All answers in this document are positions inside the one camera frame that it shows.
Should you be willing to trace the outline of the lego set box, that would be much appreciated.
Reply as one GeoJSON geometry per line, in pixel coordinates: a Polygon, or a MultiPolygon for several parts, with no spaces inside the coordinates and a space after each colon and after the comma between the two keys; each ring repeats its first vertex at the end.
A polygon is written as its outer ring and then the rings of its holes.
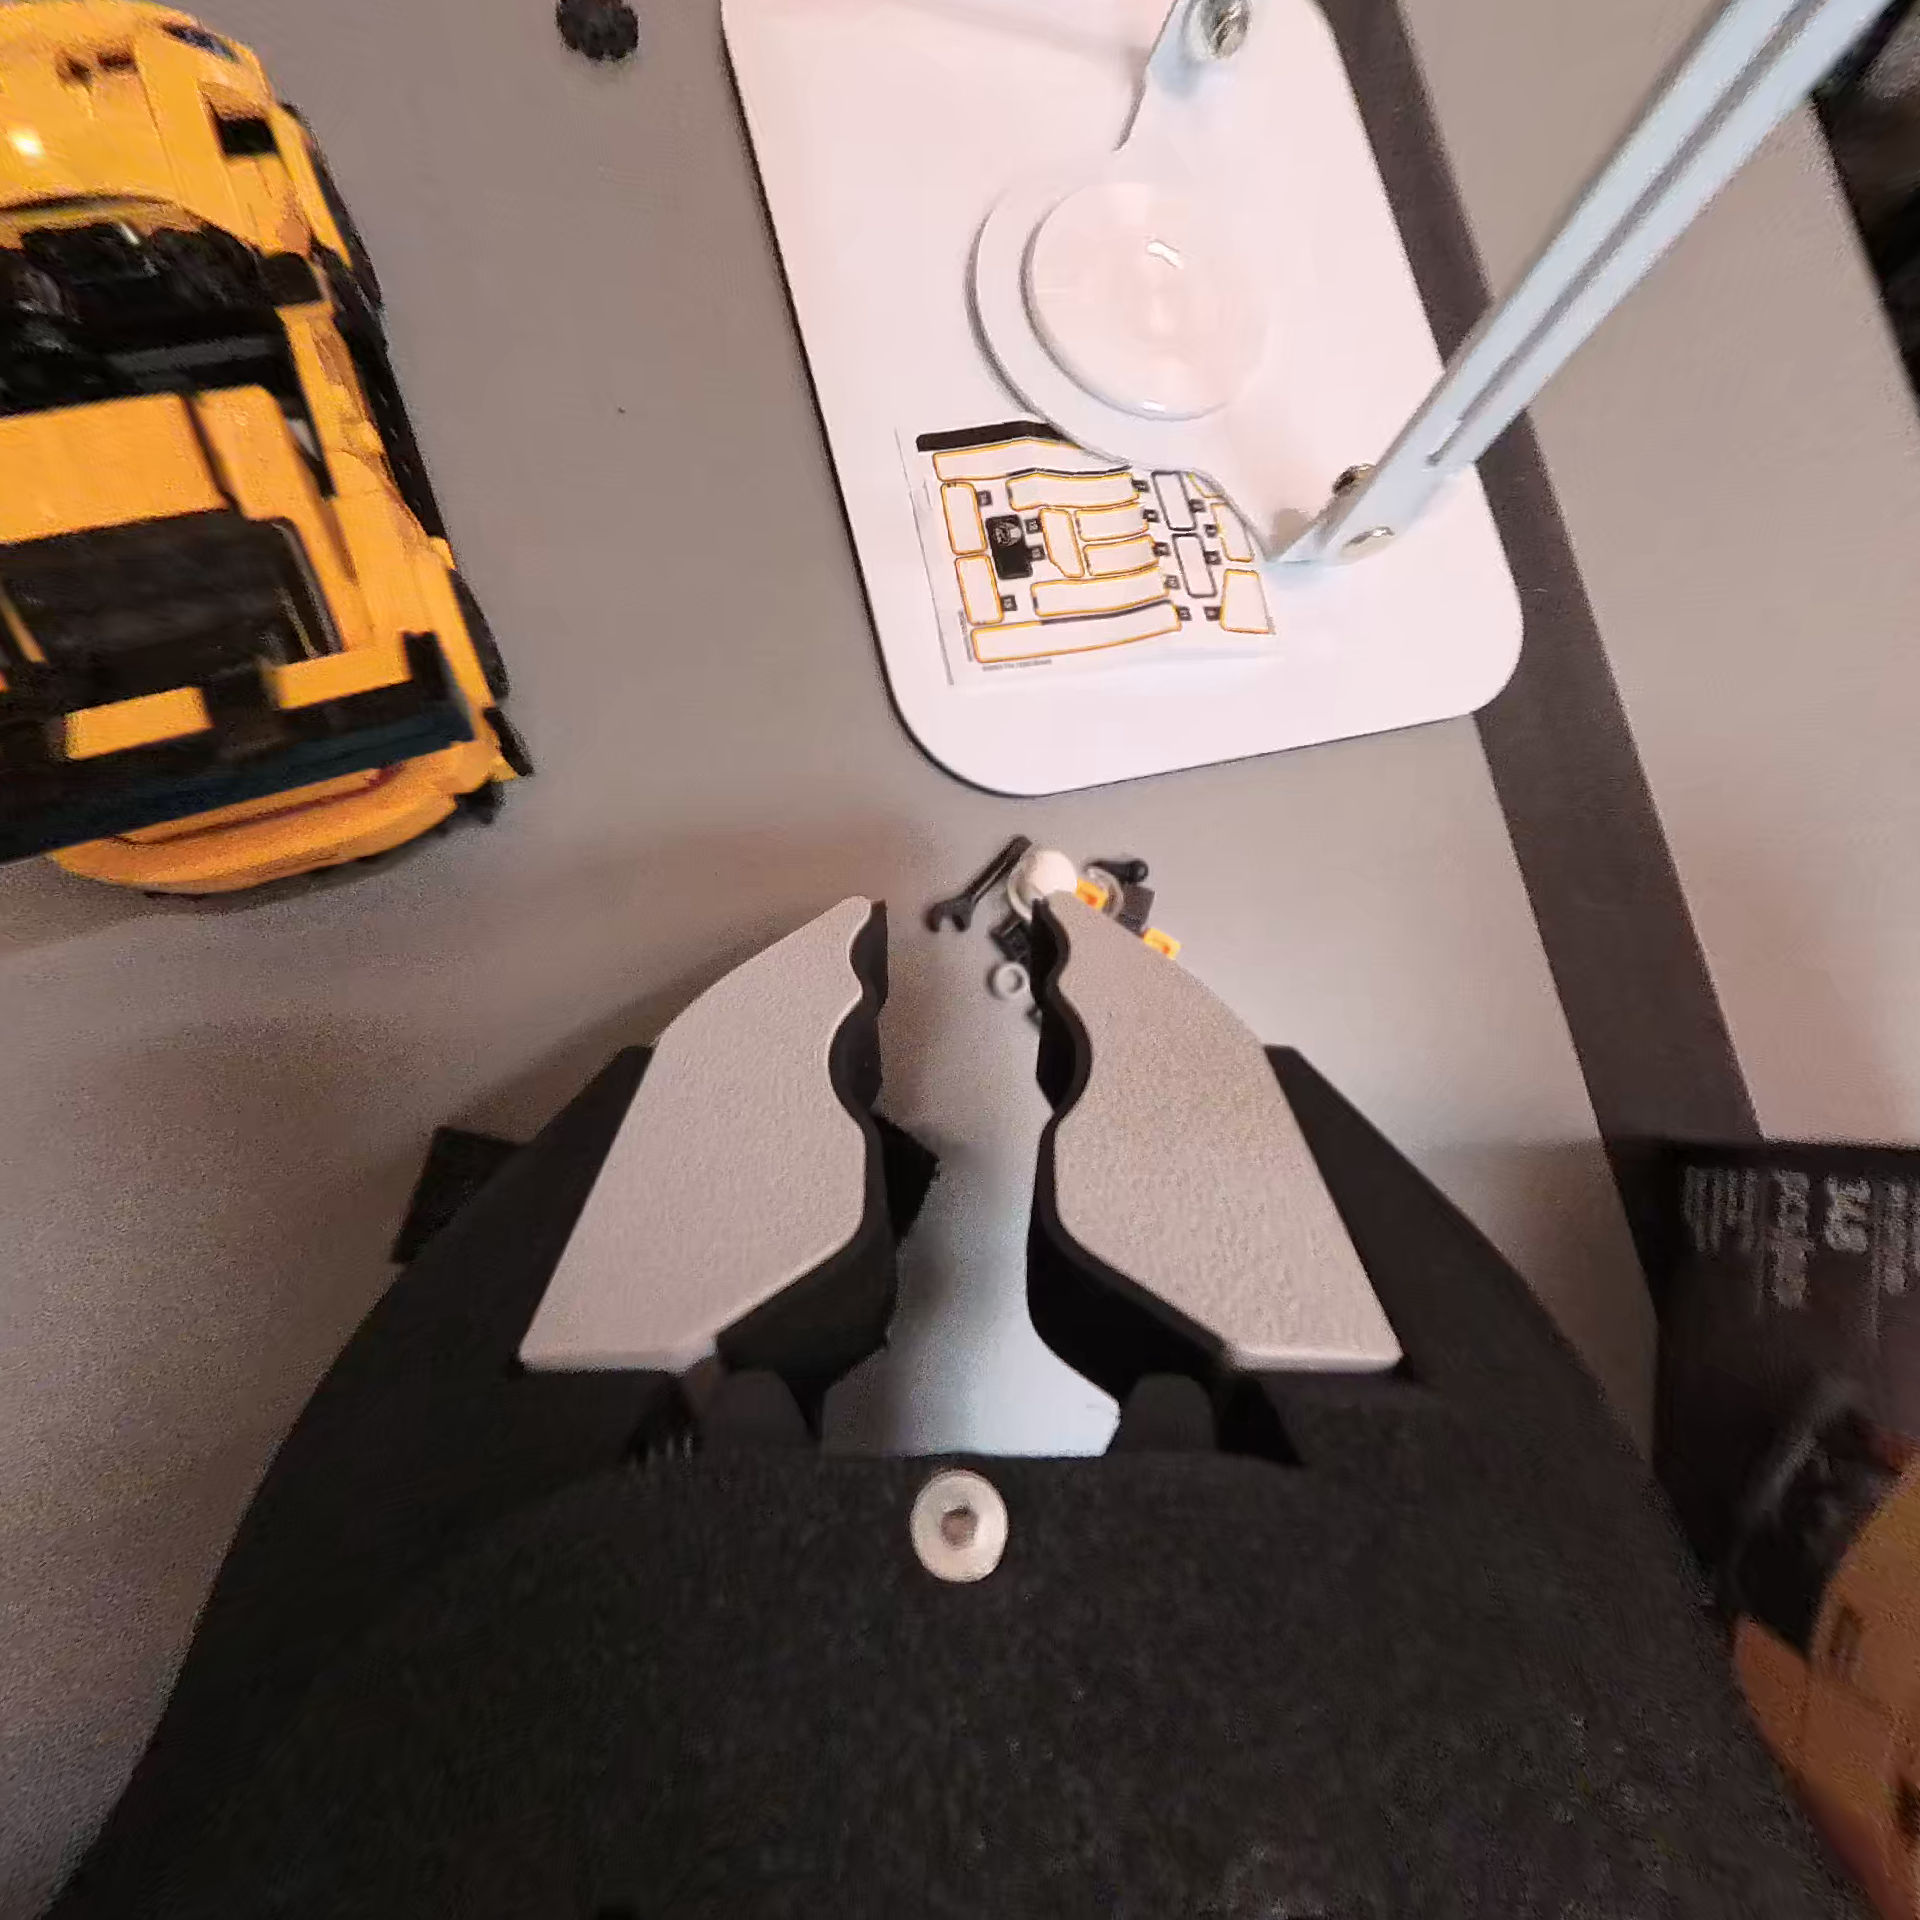
{"type": "Polygon", "coordinates": [[[1879,1915],[1919,1913],[1919,1151],[1634,1138],[1656,1471],[1735,1685],[1879,1915]]]}

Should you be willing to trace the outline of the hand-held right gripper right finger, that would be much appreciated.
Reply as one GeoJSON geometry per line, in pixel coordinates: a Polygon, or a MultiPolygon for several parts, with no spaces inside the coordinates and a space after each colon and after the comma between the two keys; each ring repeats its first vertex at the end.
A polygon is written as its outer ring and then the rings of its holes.
{"type": "Polygon", "coordinates": [[[1391,1373],[1402,1342],[1254,1026],[1075,897],[1035,909],[1029,1309],[1081,1373],[1391,1373]]]}

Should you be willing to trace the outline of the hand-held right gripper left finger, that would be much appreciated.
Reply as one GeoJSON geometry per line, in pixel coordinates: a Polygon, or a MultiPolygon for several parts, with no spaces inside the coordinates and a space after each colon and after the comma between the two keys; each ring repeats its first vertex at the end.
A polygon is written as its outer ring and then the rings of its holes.
{"type": "Polygon", "coordinates": [[[850,897],[693,999],[520,1343],[535,1373],[843,1378],[878,1356],[939,1162],[881,1110],[886,903],[850,897]]]}

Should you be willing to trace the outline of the lego sticker sheet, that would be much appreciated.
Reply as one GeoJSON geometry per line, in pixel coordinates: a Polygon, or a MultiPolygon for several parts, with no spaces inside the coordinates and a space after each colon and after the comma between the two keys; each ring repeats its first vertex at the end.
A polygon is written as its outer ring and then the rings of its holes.
{"type": "Polygon", "coordinates": [[[1208,476],[1121,465],[1039,421],[896,451],[954,687],[1281,650],[1257,543],[1208,476]]]}

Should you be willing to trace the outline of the yellow lego car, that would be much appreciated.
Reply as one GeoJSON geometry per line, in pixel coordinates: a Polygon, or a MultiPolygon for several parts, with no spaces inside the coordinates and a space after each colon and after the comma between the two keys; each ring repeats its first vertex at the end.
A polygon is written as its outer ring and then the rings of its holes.
{"type": "Polygon", "coordinates": [[[535,765],[309,123],[165,5],[2,6],[2,859],[152,899],[535,765]]]}

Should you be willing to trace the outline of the white desk stand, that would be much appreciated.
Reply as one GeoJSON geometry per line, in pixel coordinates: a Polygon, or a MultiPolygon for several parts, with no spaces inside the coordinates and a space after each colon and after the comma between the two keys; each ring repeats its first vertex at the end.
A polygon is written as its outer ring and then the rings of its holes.
{"type": "Polygon", "coordinates": [[[1402,5],[722,5],[906,731],[1007,797],[1477,714],[1568,572],[1501,451],[1888,5],[1719,5],[1490,299],[1402,5]],[[902,434],[1234,505],[1281,650],[946,681],[902,434]]]}

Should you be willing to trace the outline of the pile of small lego parts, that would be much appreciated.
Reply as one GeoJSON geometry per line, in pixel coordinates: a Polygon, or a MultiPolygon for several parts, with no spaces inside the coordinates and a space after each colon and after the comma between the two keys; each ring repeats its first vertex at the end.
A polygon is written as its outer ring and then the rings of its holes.
{"type": "MultiPolygon", "coordinates": [[[[1109,921],[1117,921],[1137,935],[1150,950],[1165,957],[1179,957],[1183,945],[1154,923],[1157,892],[1153,890],[1150,869],[1139,858],[1077,862],[1083,878],[1075,894],[1081,905],[1094,908],[1109,921]]],[[[1000,890],[1003,908],[991,927],[991,945],[994,961],[987,972],[987,995],[1007,1005],[1016,1005],[1025,1017],[1039,1019],[1035,999],[1035,913],[1032,921],[1021,921],[1009,901],[1007,890],[1000,890]]]]}

